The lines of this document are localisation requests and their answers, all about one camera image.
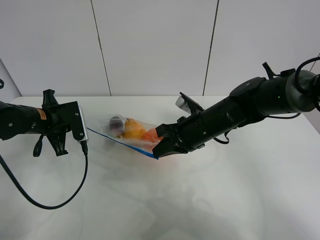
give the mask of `orange label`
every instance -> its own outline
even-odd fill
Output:
[[[41,108],[35,108],[35,109],[39,112],[41,120],[47,120],[47,116]]]

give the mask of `orange object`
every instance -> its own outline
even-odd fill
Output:
[[[150,142],[150,143],[157,143],[157,142],[160,142],[162,139],[163,137],[158,137],[157,131],[155,128],[151,128],[142,136],[143,141]]]
[[[141,139],[146,129],[136,120],[128,118],[125,121],[123,137],[125,139]]]

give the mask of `plastic bag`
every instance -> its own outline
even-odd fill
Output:
[[[104,115],[87,121],[87,129],[148,157],[158,159],[152,149],[161,141],[156,125],[121,115]]]

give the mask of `white tabletop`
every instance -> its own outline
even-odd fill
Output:
[[[87,120],[121,114],[159,125],[187,116],[177,97],[57,97],[78,101]],[[223,97],[193,97],[204,108]],[[13,104],[40,107],[41,97]],[[159,160],[89,132],[88,176],[58,210],[31,205],[0,169],[2,240],[301,240],[320,239],[320,135],[301,115],[266,119],[231,131],[189,154]],[[69,154],[56,157],[38,135],[2,141],[0,153],[21,185],[44,205],[62,203],[85,166],[69,133]]]

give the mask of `orange food item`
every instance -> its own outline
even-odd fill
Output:
[[[125,139],[141,139],[146,129],[139,122],[132,118],[125,121],[123,137]]]
[[[151,143],[157,143],[160,142],[163,139],[163,137],[158,137],[157,131],[155,128],[151,128],[149,131],[147,131],[143,136],[142,140],[146,142]]]

